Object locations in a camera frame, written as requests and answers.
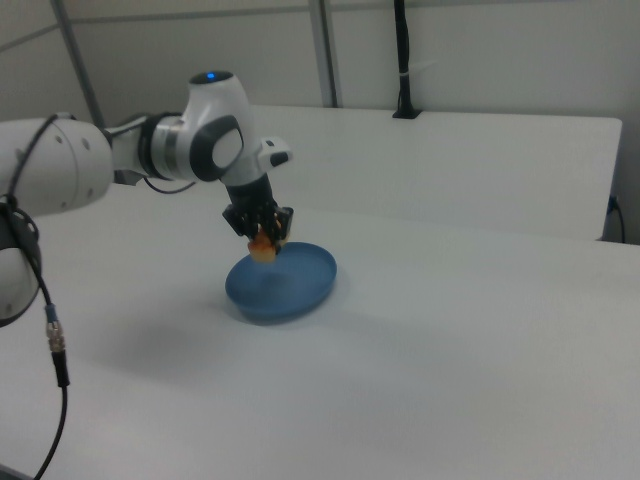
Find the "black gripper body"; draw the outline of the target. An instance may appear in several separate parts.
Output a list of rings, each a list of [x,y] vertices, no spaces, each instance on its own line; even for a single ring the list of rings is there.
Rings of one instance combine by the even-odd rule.
[[[230,199],[226,210],[229,218],[259,220],[274,215],[277,203],[267,175],[244,185],[227,186],[226,189]]]

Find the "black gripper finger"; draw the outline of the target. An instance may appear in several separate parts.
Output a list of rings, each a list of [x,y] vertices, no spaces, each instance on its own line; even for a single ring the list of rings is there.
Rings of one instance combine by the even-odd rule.
[[[264,231],[273,245],[281,245],[289,238],[293,214],[290,207],[275,206],[267,211]]]
[[[240,237],[254,239],[258,233],[258,222],[246,211],[230,204],[223,212],[223,218]]]

